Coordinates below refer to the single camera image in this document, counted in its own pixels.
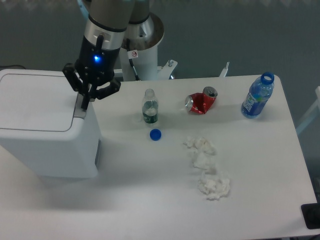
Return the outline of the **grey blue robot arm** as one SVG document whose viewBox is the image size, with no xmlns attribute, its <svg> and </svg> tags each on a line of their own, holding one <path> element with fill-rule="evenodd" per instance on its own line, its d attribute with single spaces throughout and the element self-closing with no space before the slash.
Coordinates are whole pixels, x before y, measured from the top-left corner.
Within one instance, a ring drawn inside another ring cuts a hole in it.
<svg viewBox="0 0 320 240">
<path fill-rule="evenodd" d="M 75 63 L 67 63 L 62 72 L 72 89 L 83 99 L 102 100 L 120 90 L 114 66 L 129 24 L 141 24 L 150 16 L 147 0 L 92 0 L 88 19 Z"/>
</svg>

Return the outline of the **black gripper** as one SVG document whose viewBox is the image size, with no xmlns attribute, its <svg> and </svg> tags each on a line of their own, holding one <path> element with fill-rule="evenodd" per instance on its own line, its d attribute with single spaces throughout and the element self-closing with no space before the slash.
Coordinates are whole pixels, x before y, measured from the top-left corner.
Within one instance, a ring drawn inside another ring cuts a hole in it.
<svg viewBox="0 0 320 240">
<path fill-rule="evenodd" d="M 114 67 L 120 49 L 97 49 L 83 37 L 79 58 L 67 63 L 62 72 L 71 88 L 82 95 L 81 108 L 88 109 L 90 99 L 102 100 L 120 90 L 121 82 L 114 78 Z M 98 85 L 109 85 L 98 89 Z M 89 84 L 92 84 L 89 96 Z"/>
</svg>

